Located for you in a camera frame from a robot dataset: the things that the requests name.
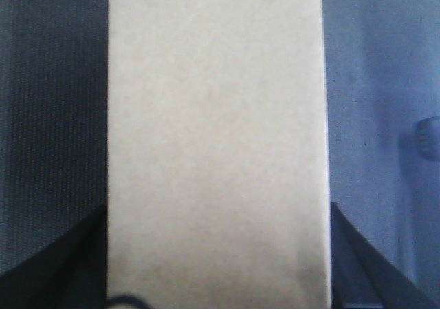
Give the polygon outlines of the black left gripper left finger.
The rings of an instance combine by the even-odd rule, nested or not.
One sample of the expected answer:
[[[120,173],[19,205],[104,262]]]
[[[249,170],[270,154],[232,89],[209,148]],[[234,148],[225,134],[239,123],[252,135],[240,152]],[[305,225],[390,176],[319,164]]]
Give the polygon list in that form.
[[[1,307],[104,308],[106,287],[107,209],[101,206],[1,274]]]

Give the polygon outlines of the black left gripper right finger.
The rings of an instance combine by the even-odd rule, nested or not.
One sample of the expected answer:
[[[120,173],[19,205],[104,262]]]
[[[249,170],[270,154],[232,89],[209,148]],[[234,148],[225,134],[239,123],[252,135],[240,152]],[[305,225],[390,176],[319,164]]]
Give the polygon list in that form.
[[[331,203],[332,308],[438,308]]]

